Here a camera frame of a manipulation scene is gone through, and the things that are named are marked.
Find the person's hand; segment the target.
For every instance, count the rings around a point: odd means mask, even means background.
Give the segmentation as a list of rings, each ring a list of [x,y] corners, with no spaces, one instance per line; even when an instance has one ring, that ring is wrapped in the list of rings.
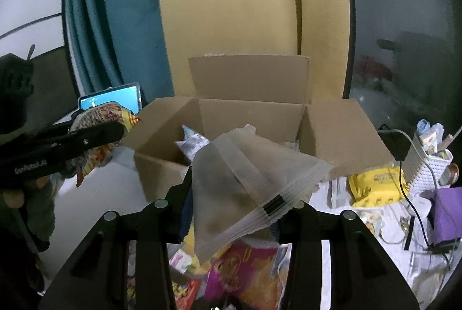
[[[51,196],[47,193],[50,176],[43,176],[29,183],[23,184],[19,189],[1,191],[1,209],[18,209],[24,204],[48,204]]]

